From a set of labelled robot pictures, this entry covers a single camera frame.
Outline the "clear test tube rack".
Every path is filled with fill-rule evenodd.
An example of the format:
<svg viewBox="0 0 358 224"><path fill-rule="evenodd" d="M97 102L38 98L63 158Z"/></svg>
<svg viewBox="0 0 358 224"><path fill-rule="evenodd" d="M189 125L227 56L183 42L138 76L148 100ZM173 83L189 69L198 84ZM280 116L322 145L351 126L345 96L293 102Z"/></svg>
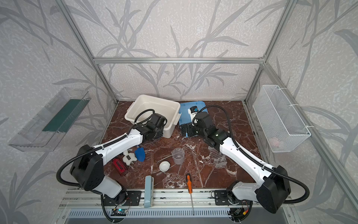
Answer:
<svg viewBox="0 0 358 224"><path fill-rule="evenodd" d="M227 165L227 159L224 154L217 151L216 149L209 147L209 156L206 157L209 163L214 165L215 168L222 168Z"/></svg>

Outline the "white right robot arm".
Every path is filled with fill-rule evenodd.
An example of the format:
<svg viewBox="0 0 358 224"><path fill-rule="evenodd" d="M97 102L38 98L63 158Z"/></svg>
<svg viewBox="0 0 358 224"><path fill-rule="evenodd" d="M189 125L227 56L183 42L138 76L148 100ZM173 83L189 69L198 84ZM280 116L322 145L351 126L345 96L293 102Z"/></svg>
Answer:
<svg viewBox="0 0 358 224"><path fill-rule="evenodd" d="M209 146L231 158L242 167L254 183L234 182L227 188L232 204L242 200L258 202L268 212L275 214L282 204L305 201L309 188L295 178L288 176L282 166L274 167L245 149L234 138L232 131L216 128L212 118L197 107L188 109L191 121L184 125L185 136L199 136Z"/></svg>

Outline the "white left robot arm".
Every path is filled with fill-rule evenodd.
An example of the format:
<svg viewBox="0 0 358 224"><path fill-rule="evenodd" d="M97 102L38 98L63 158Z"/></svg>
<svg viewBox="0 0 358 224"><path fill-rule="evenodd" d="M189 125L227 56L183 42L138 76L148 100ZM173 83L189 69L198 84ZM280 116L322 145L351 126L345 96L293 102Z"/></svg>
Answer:
<svg viewBox="0 0 358 224"><path fill-rule="evenodd" d="M141 114L146 112L152 112L152 115L144 121L135 122L123 135L94 147L82 146L74 158L58 169L57 181L101 194L103 199L111 198L117 203L123 203L127 198L126 190L104 174L104 166L124 151L163 136L167 119L153 109L147 109Z"/></svg>

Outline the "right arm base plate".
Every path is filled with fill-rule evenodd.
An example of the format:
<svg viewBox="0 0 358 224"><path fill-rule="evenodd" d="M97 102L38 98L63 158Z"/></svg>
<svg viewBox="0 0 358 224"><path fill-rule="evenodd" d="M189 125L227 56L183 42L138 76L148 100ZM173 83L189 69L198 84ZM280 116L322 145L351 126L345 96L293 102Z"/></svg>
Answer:
<svg viewBox="0 0 358 224"><path fill-rule="evenodd" d="M213 190L211 197L214 199L215 205L217 206L230 206L235 205L229 201L227 191L225 189Z"/></svg>

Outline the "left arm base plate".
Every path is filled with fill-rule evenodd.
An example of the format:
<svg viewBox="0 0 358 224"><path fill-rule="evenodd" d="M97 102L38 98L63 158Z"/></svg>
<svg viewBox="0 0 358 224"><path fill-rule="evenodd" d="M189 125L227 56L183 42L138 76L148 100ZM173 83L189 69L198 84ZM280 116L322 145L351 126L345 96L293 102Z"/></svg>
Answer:
<svg viewBox="0 0 358 224"><path fill-rule="evenodd" d="M104 195L102 204L104 206L139 206L141 193L140 190L126 191L123 189L115 198Z"/></svg>

